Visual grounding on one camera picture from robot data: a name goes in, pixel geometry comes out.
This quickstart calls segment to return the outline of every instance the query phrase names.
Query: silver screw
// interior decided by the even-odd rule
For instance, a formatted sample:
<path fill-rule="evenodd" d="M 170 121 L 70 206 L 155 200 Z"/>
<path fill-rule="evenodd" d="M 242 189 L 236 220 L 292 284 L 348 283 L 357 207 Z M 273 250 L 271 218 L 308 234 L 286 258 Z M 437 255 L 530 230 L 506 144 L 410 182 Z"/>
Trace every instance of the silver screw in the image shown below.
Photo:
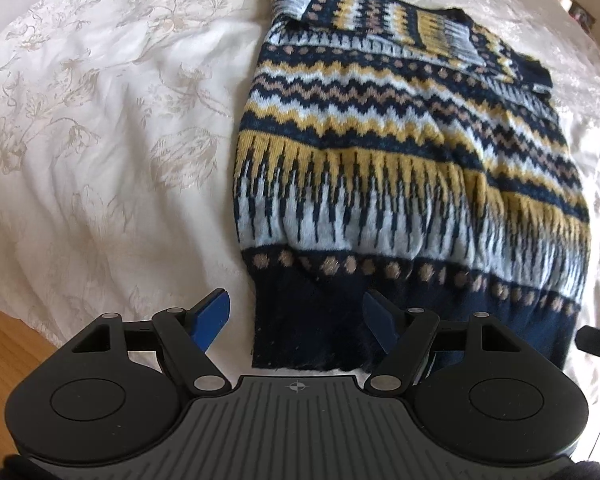
<path fill-rule="evenodd" d="M 402 381 L 392 375 L 376 375 L 371 379 L 371 387 L 380 392 L 390 392 L 402 386 Z"/>
<path fill-rule="evenodd" d="M 193 385 L 203 392 L 214 392 L 224 386 L 224 379 L 217 375 L 203 375 L 198 377 Z"/>

